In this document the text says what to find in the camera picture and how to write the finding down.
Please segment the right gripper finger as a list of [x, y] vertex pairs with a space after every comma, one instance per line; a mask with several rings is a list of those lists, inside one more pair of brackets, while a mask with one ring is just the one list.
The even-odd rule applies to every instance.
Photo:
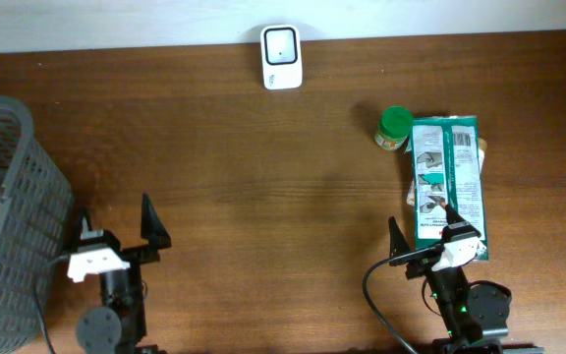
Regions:
[[450, 204], [444, 204], [443, 207], [446, 212], [447, 220], [445, 229], [459, 230], [470, 227], [470, 223], [466, 221]]
[[394, 216], [388, 219], [388, 226], [390, 235], [389, 258], [403, 260], [412, 250]]

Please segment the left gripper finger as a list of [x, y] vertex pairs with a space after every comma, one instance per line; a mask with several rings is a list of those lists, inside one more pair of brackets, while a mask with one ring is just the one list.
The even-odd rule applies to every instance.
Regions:
[[78, 210], [78, 216], [74, 222], [71, 243], [73, 246], [79, 246], [81, 242], [92, 237], [92, 229], [90, 226], [90, 216], [86, 208]]
[[171, 237], [160, 221], [147, 193], [141, 199], [141, 237], [155, 249], [167, 249], [172, 246]]

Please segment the green white wipes pack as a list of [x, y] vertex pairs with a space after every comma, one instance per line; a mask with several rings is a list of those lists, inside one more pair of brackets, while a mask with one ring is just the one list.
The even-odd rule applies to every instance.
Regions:
[[475, 116], [426, 117], [414, 121], [407, 151], [413, 157], [416, 183], [415, 245], [428, 247], [441, 239], [447, 225], [441, 206], [450, 204], [480, 233], [487, 246], [479, 129]]

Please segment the white tube package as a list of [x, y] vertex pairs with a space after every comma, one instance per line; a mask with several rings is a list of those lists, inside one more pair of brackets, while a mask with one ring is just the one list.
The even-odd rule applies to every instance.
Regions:
[[[479, 170], [482, 170], [483, 162], [485, 158], [485, 151], [487, 148], [487, 142], [482, 138], [478, 138], [478, 147], [479, 147]], [[415, 181], [412, 181], [406, 197], [406, 203], [412, 207], [415, 205], [415, 201], [416, 201], [415, 191], [416, 191], [416, 183]]]

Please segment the green lid jar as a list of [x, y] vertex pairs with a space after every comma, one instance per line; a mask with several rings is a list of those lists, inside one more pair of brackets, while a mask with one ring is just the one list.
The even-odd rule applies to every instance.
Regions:
[[414, 116], [405, 107], [391, 106], [381, 115], [375, 143], [386, 150], [398, 149], [408, 138], [413, 127]]

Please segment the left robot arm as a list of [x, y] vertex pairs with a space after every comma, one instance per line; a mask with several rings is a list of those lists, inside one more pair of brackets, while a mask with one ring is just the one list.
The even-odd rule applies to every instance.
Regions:
[[159, 252], [172, 246], [148, 194], [141, 197], [143, 245], [124, 248], [108, 229], [94, 229], [82, 210], [67, 275], [81, 283], [89, 275], [99, 277], [101, 304], [82, 314], [76, 338], [86, 353], [154, 354], [165, 351], [156, 344], [140, 345], [147, 336], [145, 299], [148, 287], [142, 266], [158, 263]]

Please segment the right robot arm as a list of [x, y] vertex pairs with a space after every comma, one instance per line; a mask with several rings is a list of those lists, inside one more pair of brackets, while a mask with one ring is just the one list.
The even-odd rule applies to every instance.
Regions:
[[388, 220], [390, 266], [405, 266], [405, 276], [421, 277], [429, 286], [448, 332], [445, 339], [432, 342], [436, 353], [543, 353], [533, 344], [504, 346], [509, 334], [512, 293], [509, 288], [488, 280], [469, 281], [463, 266], [484, 251], [481, 233], [452, 206], [444, 204], [447, 224], [441, 238], [413, 250], [397, 221]]

